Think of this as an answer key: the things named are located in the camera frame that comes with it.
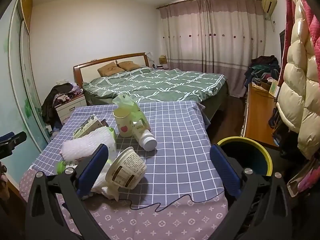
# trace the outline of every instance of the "yellow bin rim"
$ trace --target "yellow bin rim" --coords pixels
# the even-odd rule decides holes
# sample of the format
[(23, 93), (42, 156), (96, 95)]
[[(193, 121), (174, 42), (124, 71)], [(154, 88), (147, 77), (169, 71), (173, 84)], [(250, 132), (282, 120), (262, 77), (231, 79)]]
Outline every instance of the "yellow bin rim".
[(232, 136), (232, 137), (227, 137), (227, 138), (222, 139), (221, 141), (218, 142), (218, 145), (223, 146), (224, 144), (226, 144), (228, 142), (246, 142), (246, 143), (249, 143), (252, 146), (256, 147), (260, 152), (262, 152), (264, 158), (266, 159), (267, 166), (268, 166), (268, 170), (267, 170), (266, 175), (267, 176), (272, 175), (273, 165), (272, 165), (271, 157), (270, 157), (268, 151), (260, 143), (257, 143), (256, 141), (251, 140), (249, 138), (240, 137), (240, 136)]

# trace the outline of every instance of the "pillow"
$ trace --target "pillow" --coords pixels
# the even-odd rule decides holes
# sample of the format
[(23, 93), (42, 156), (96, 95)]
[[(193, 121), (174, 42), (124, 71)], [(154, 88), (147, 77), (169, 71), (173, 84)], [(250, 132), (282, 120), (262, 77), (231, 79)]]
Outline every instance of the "pillow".
[(111, 62), (101, 68), (98, 68), (98, 72), (101, 77), (112, 76), (122, 71), (124, 70), (122, 68), (119, 68), (114, 62)]
[(138, 68), (141, 68), (140, 65), (133, 63), (133, 61), (123, 61), (118, 63), (119, 67), (126, 70), (126, 71), (131, 71), (135, 70)]

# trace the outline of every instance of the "cream puffer jacket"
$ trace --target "cream puffer jacket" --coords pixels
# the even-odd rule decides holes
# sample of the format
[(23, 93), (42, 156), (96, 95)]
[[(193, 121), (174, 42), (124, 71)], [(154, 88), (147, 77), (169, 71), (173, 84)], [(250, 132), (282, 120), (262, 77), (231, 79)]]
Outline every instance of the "cream puffer jacket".
[(299, 134), (299, 150), (311, 159), (320, 147), (320, 88), (304, 7), (301, 0), (293, 2), (295, 22), (277, 108), (283, 122)]

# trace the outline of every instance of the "green plastic bag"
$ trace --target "green plastic bag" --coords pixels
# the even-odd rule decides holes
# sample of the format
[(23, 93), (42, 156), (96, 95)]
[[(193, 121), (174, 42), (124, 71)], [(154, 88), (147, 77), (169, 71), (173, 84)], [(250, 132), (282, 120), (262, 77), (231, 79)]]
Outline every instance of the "green plastic bag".
[(150, 130), (150, 124), (149, 124), (146, 116), (141, 111), (141, 109), (138, 106), (138, 104), (135, 101), (133, 101), (133, 99), (129, 95), (127, 95), (125, 93), (120, 94), (116, 98), (114, 98), (112, 100), (112, 102), (115, 105), (117, 105), (119, 108), (128, 109), (130, 111), (131, 121), (133, 123), (138, 122), (139, 120), (141, 120), (143, 125), (144, 125), (144, 127), (147, 130)]

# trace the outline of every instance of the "tissue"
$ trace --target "tissue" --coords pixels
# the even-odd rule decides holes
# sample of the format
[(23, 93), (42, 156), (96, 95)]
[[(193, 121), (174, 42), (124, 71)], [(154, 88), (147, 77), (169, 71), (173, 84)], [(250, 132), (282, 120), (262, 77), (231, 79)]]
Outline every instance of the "tissue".
[(116, 185), (109, 184), (108, 182), (106, 182), (106, 179), (105, 179), (106, 174), (110, 168), (110, 165), (111, 164), (109, 164), (109, 163), (106, 163), (104, 165), (104, 167), (102, 168), (99, 176), (97, 177), (97, 179), (91, 189), (91, 192), (102, 194), (108, 199), (115, 199), (116, 201), (118, 201), (119, 200), (119, 191), (118, 191), (119, 187), (117, 187)]

